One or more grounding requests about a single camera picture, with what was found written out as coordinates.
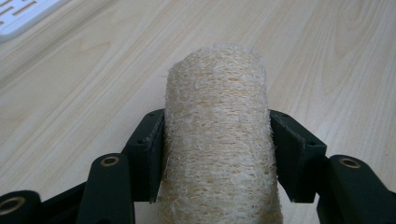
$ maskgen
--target loofah sponge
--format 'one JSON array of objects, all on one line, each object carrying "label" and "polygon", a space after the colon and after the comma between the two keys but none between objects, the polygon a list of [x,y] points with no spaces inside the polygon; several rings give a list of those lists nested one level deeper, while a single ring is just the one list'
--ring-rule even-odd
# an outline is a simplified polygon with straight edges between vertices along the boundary
[{"label": "loofah sponge", "polygon": [[164,223],[281,223],[262,59],[199,49],[166,86]]}]

